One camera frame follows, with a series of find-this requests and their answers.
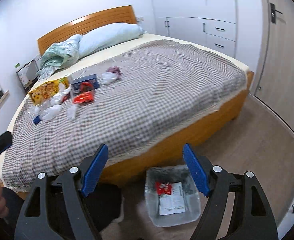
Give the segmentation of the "red snack wrapper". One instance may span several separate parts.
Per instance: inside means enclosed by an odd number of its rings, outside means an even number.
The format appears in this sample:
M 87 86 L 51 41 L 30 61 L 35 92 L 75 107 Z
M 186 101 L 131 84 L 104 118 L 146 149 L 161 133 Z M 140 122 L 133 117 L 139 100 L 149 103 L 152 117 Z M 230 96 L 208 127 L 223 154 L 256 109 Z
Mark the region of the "red snack wrapper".
M 73 103 L 80 104 L 80 103 L 88 103 L 94 102 L 94 91 L 88 91 L 81 93 L 73 98 Z

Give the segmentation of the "beige room door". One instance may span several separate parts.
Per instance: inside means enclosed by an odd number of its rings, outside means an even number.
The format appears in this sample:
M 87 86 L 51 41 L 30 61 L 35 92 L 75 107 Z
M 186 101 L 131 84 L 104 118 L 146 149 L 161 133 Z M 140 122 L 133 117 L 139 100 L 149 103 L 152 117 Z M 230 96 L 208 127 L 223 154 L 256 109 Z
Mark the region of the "beige room door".
M 267 2 L 268 46 L 255 95 L 294 133 L 294 2 Z

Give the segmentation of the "yellow snack bag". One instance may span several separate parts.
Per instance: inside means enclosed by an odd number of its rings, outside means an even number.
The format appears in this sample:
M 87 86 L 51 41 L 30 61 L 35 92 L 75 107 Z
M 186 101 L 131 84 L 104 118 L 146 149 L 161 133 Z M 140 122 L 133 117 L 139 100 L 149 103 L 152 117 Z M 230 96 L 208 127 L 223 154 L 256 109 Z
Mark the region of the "yellow snack bag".
M 63 85 L 63 90 L 67 89 L 69 87 L 68 77 L 47 81 L 42 85 L 39 85 L 37 88 L 30 90 L 28 95 L 30 96 L 30 99 L 34 105 L 39 105 L 57 94 L 59 92 L 60 84 Z

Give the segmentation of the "black bedside trolley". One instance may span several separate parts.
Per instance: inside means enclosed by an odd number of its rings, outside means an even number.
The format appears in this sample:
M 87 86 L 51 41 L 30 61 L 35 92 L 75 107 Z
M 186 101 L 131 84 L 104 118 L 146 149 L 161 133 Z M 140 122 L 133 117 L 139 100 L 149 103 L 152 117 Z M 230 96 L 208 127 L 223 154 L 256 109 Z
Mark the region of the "black bedside trolley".
M 16 71 L 16 75 L 20 80 L 22 88 L 26 94 L 31 90 L 31 88 L 39 79 L 38 71 L 39 67 L 37 61 L 35 60 L 32 60 L 26 63 L 24 66 L 19 67 Z

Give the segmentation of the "blue bottle cap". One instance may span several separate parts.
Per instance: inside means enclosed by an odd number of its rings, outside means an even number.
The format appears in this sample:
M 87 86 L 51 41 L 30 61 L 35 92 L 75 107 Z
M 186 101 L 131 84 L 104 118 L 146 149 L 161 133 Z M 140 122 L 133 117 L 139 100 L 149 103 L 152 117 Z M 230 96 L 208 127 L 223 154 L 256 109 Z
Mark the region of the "blue bottle cap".
M 34 120 L 33 120 L 33 122 L 34 122 L 34 124 L 39 124 L 39 122 L 41 122 L 41 117 L 38 115 L 38 116 L 36 116 L 35 118 L 34 118 Z

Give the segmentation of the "clear plastic bag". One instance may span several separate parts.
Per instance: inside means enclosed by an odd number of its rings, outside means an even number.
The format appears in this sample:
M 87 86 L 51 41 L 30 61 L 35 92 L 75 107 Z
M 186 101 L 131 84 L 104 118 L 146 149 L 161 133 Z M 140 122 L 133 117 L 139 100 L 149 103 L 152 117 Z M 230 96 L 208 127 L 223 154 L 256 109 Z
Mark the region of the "clear plastic bag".
M 42 121 L 51 121 L 53 118 L 55 118 L 59 114 L 61 109 L 62 109 L 61 105 L 54 105 L 52 107 L 49 107 L 40 114 L 40 119 Z

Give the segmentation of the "white paper packet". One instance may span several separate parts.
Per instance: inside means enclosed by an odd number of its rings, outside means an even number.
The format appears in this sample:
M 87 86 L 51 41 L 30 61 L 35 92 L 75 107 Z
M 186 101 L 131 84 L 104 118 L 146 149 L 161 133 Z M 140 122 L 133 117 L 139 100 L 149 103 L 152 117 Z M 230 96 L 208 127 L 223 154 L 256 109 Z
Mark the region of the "white paper packet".
M 160 216 L 180 214 L 186 211 L 182 183 L 171 183 L 171 185 L 171 195 L 164 194 L 158 196 Z

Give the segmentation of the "blue milk carton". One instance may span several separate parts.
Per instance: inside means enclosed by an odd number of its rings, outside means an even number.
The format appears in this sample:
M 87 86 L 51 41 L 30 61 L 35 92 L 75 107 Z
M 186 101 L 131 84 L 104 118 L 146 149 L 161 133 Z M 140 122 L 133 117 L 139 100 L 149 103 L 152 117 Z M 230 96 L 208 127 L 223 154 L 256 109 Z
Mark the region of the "blue milk carton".
M 97 80 L 97 75 L 92 74 L 92 75 L 83 76 L 83 77 L 73 79 L 72 86 L 75 91 L 81 91 L 81 89 L 84 85 L 89 85 L 91 87 L 91 89 L 98 89 L 99 83 Z

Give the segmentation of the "light blue pillow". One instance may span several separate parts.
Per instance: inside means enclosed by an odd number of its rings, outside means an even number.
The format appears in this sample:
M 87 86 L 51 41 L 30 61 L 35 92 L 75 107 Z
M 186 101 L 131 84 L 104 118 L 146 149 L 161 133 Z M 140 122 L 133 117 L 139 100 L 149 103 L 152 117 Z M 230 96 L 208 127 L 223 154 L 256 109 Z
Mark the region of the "light blue pillow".
M 146 31 L 137 24 L 111 23 L 90 31 L 79 42 L 79 57 L 139 38 Z

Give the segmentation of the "green floral quilt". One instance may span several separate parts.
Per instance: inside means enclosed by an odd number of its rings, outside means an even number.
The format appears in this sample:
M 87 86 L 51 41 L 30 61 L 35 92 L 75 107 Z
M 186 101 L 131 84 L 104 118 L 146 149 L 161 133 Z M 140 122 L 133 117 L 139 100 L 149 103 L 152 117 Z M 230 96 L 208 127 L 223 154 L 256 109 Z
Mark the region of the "green floral quilt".
M 48 79 L 57 70 L 75 64 L 80 59 L 81 39 L 82 35 L 75 34 L 63 42 L 56 42 L 49 46 L 41 57 L 41 67 L 37 72 L 39 79 Z

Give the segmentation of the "lined trash bin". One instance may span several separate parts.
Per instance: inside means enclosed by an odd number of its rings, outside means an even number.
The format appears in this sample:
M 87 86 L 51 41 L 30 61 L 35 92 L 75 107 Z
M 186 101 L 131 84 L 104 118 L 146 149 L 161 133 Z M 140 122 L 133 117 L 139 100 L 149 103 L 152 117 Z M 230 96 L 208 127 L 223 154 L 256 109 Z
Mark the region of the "lined trash bin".
M 144 196 L 154 226 L 178 226 L 201 216 L 200 195 L 186 165 L 148 169 Z

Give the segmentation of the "white built-in wardrobe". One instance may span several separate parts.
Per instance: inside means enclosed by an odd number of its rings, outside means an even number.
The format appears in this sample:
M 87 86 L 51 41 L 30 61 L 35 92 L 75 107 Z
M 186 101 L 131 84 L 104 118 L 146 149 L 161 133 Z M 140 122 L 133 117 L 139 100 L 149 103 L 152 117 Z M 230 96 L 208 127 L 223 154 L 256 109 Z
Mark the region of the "white built-in wardrobe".
M 156 34 L 235 57 L 236 0 L 152 0 Z

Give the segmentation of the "person leg black trousers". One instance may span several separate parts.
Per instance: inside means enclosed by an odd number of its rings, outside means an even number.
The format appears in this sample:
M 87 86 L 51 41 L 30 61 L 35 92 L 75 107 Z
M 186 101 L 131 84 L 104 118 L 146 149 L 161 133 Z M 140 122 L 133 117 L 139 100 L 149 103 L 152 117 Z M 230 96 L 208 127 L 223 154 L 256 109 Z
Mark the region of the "person leg black trousers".
M 6 221 L 11 230 L 14 231 L 24 200 L 6 187 L 2 188 L 2 196 L 9 209 Z M 94 226 L 98 231 L 103 230 L 115 219 L 121 217 L 123 196 L 122 190 L 117 185 L 99 183 L 95 187 L 94 192 L 90 193 L 84 201 Z M 54 194 L 50 215 L 50 226 L 52 229 L 64 237 L 74 239 L 62 192 Z

